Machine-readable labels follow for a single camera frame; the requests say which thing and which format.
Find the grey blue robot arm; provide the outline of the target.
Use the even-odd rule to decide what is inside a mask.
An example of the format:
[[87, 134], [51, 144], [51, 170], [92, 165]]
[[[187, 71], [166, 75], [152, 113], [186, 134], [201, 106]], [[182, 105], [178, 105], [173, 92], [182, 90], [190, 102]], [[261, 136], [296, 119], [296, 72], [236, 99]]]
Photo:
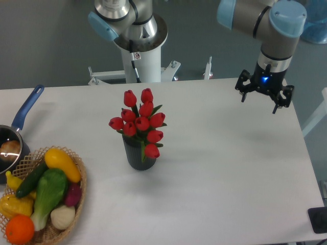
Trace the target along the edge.
[[[121, 50], [127, 83], [155, 83], [173, 79], [179, 65], [161, 66], [161, 46], [168, 36], [165, 21], [153, 12], [151, 1], [95, 1], [88, 15], [92, 29]], [[245, 97], [256, 91], [269, 96], [275, 109], [289, 107], [294, 87], [283, 80], [307, 12], [295, 1], [221, 1], [219, 24], [259, 40], [261, 51], [253, 74], [244, 70], [236, 90]]]

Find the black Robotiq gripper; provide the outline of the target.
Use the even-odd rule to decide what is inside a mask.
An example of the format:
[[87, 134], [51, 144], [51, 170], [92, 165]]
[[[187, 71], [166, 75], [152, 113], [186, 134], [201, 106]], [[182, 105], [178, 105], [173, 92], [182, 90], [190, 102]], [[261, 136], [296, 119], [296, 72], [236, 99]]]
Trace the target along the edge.
[[235, 90], [242, 96], [241, 102], [245, 102], [247, 94], [253, 91], [264, 95], [271, 94], [271, 99], [275, 103], [272, 113], [275, 114], [277, 109], [290, 106], [294, 86], [283, 85], [287, 68], [283, 71], [272, 71], [271, 64], [268, 64], [268, 68], [266, 66], [259, 64], [258, 61], [253, 75], [245, 69], [242, 70], [235, 85]]

